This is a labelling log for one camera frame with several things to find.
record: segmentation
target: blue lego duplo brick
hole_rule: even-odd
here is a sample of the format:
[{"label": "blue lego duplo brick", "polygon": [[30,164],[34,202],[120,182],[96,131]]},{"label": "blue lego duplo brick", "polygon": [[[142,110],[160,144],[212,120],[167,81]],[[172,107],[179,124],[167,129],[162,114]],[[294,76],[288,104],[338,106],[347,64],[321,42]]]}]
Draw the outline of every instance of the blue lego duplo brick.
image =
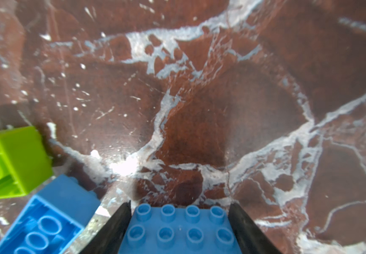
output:
[{"label": "blue lego duplo brick", "polygon": [[60,175],[29,200],[0,241],[0,254],[61,254],[99,205],[75,178]]},{"label": "blue lego duplo brick", "polygon": [[226,212],[219,206],[135,209],[119,248],[126,253],[241,253]]}]

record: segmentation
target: lego duplo brick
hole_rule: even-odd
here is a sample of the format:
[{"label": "lego duplo brick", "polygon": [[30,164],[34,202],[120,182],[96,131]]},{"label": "lego duplo brick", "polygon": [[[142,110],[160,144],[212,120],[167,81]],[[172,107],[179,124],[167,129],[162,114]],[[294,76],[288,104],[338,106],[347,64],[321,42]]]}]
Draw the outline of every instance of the lego duplo brick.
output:
[{"label": "lego duplo brick", "polygon": [[52,175],[41,135],[33,126],[0,130],[0,199],[25,196]]},{"label": "lego duplo brick", "polygon": [[126,253],[241,253],[225,211],[219,206],[135,209],[119,248]]},{"label": "lego duplo brick", "polygon": [[0,254],[61,254],[99,205],[75,178],[60,175],[30,199],[0,241]]}]

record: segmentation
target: lime green duplo brick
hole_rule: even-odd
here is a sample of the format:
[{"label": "lime green duplo brick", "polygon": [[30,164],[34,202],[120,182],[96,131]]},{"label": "lime green duplo brick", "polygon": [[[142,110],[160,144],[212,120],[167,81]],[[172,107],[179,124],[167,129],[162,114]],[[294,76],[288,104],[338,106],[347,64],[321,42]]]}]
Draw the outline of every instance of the lime green duplo brick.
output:
[{"label": "lime green duplo brick", "polygon": [[51,160],[33,126],[0,130],[0,199],[25,196],[52,175]]}]

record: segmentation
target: marble surface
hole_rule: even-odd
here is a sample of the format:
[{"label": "marble surface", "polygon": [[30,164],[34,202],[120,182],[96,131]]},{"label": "marble surface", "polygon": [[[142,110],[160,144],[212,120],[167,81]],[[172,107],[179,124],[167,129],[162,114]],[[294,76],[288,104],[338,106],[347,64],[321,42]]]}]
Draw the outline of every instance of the marble surface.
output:
[{"label": "marble surface", "polygon": [[127,200],[366,253],[366,1],[0,0],[0,129],[30,124],[102,201],[68,254]]}]

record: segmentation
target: brown marble floor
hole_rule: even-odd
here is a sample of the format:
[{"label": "brown marble floor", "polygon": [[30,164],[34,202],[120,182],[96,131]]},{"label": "brown marble floor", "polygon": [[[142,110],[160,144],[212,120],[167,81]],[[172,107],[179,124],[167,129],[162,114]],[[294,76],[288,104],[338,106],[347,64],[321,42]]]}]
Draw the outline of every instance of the brown marble floor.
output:
[{"label": "brown marble floor", "polygon": [[[366,253],[366,1],[0,0],[0,129],[102,207],[239,202],[283,254]],[[0,238],[30,196],[0,200]]]}]

